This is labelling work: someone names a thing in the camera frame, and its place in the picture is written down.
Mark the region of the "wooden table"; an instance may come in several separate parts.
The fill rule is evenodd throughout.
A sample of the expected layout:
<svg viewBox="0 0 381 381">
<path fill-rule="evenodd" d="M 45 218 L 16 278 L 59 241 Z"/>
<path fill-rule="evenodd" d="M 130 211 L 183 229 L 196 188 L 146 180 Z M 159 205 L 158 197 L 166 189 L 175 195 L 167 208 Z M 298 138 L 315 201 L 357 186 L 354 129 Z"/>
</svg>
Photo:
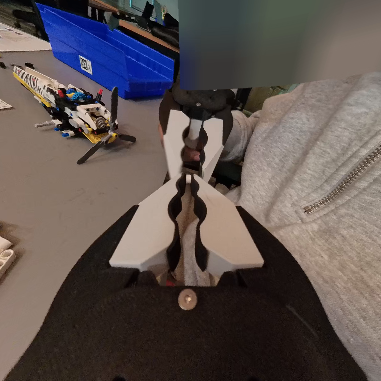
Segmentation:
<svg viewBox="0 0 381 381">
<path fill-rule="evenodd" d="M 100 1 L 100 0 L 90 0 L 89 6 L 97 8 L 97 9 L 105 11 L 105 12 L 117 14 L 118 16 L 126 13 L 125 11 L 119 10 L 117 7 L 113 7 L 109 3 L 106 3 L 106 2 Z M 121 21 L 119 21 L 119 26 L 121 26 L 122 28 L 125 28 L 125 29 L 129 30 L 130 32 L 132 32 L 136 35 L 139 35 L 139 36 L 141 36 L 147 40 L 155 42 L 156 44 L 159 44 L 160 46 L 163 46 L 166 49 L 169 49 L 175 53 L 179 53 L 178 48 L 176 48 L 173 45 L 167 43 L 166 41 L 158 38 L 157 36 L 152 35 L 152 33 L 150 31 L 147 31 L 147 30 L 141 28 L 136 23 L 126 21 L 126 20 L 121 20 Z"/>
</svg>

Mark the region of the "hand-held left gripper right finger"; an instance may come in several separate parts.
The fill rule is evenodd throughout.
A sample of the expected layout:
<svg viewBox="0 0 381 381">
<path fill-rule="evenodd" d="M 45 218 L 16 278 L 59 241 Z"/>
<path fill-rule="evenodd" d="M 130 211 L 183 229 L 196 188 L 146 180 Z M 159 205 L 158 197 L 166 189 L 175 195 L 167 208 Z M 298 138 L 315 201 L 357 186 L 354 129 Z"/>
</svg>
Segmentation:
<svg viewBox="0 0 381 381">
<path fill-rule="evenodd" d="M 198 175 L 190 175 L 190 195 L 190 285 L 216 285 L 225 272 L 263 267 L 232 201 Z"/>
</svg>

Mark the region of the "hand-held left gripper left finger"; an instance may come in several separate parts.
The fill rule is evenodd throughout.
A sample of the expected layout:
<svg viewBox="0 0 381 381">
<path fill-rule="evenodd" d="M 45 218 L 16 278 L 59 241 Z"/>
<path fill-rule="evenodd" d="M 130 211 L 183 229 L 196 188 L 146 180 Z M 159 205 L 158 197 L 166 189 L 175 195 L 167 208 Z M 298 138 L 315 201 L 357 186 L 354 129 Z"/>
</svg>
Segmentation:
<svg viewBox="0 0 381 381">
<path fill-rule="evenodd" d="M 170 269 L 167 249 L 186 229 L 186 174 L 178 174 L 141 201 L 109 264 L 121 269 L 151 271 L 166 284 Z"/>
</svg>

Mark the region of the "pile of white lego parts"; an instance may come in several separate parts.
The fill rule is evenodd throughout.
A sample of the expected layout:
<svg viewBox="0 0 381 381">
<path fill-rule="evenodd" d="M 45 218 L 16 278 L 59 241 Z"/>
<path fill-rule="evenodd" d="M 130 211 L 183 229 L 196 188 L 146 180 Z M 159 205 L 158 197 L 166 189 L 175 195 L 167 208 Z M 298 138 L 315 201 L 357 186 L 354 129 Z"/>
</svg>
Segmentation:
<svg viewBox="0 0 381 381">
<path fill-rule="evenodd" d="M 4 276 L 9 267 L 17 258 L 12 246 L 12 242 L 2 236 L 0 237 L 0 278 Z"/>
</svg>

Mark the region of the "lego airplane model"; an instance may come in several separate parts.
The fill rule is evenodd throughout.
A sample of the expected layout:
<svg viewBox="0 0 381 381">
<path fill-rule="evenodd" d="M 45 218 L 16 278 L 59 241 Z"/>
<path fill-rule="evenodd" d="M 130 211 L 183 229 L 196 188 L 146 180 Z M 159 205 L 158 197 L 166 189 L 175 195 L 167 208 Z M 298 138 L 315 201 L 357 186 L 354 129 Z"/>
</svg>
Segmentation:
<svg viewBox="0 0 381 381">
<path fill-rule="evenodd" d="M 92 143 L 92 148 L 77 161 L 78 165 L 84 164 L 100 148 L 117 139 L 136 142 L 136 137 L 118 132 L 117 87 L 112 89 L 111 107 L 107 109 L 102 102 L 102 89 L 93 96 L 83 88 L 72 84 L 65 86 L 27 65 L 14 65 L 13 76 L 33 94 L 50 116 L 50 120 L 36 123 L 36 128 L 53 127 L 62 137 L 84 136 Z"/>
</svg>

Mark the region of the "blue plastic bin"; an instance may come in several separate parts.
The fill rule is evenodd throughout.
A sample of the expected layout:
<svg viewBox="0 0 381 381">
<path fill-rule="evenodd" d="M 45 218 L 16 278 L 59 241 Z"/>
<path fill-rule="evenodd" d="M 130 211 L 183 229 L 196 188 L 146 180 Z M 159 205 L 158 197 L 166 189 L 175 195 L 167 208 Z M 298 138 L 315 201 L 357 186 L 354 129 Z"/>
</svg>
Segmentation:
<svg viewBox="0 0 381 381">
<path fill-rule="evenodd" d="M 36 4 L 56 59 L 123 99 L 161 96 L 171 88 L 174 60 L 106 24 Z"/>
</svg>

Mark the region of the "lego instruction booklet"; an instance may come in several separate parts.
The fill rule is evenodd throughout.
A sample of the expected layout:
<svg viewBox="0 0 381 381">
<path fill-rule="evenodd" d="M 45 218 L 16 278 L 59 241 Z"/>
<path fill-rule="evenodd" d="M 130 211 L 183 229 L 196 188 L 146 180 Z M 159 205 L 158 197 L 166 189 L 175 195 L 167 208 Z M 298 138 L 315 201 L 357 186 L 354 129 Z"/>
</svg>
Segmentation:
<svg viewBox="0 0 381 381">
<path fill-rule="evenodd" d="M 51 51 L 49 42 L 0 23 L 0 52 Z"/>
</svg>

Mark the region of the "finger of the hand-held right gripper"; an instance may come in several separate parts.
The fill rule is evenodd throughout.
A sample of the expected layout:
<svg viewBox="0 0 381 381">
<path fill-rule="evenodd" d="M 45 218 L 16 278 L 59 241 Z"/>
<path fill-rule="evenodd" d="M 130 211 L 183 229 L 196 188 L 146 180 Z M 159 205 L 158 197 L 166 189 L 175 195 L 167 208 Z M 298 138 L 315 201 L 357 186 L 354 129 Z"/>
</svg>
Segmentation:
<svg viewBox="0 0 381 381">
<path fill-rule="evenodd" d="M 199 177 L 209 182 L 223 150 L 223 121 L 212 117 L 202 122 L 199 132 L 200 152 Z"/>
<path fill-rule="evenodd" d="M 174 178 L 183 169 L 184 132 L 190 125 L 190 119 L 182 111 L 171 109 L 166 132 L 163 134 L 164 151 L 169 179 Z"/>
</svg>

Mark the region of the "person's right hand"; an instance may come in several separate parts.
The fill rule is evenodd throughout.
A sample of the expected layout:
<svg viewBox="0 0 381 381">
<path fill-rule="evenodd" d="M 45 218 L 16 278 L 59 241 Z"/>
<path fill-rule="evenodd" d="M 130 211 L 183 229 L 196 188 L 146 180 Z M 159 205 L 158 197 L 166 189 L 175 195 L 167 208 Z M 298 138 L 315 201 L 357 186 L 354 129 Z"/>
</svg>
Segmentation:
<svg viewBox="0 0 381 381">
<path fill-rule="evenodd" d="M 199 162 L 201 149 L 185 146 L 182 152 L 183 162 Z"/>
</svg>

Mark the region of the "person's right forearm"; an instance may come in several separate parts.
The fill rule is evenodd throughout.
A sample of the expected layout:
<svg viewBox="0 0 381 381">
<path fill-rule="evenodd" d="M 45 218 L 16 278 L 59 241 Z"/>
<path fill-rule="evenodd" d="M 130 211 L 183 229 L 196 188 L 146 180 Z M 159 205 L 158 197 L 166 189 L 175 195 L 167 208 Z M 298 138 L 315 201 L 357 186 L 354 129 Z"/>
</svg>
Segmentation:
<svg viewBox="0 0 381 381">
<path fill-rule="evenodd" d="M 249 117 L 241 111 L 232 111 L 232 130 L 220 156 L 221 162 L 240 163 L 244 159 L 247 146 L 260 116 L 261 110 L 256 111 Z"/>
</svg>

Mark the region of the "person's grey zip jacket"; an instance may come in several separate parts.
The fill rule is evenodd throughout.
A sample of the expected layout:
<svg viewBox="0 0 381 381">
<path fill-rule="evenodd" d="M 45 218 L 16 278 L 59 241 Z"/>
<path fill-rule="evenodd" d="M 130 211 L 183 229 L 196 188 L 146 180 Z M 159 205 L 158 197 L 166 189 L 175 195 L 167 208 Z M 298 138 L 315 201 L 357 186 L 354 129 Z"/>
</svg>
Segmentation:
<svg viewBox="0 0 381 381">
<path fill-rule="evenodd" d="M 307 274 L 369 380 L 381 357 L 381 74 L 299 84 L 265 100 L 226 197 Z"/>
</svg>

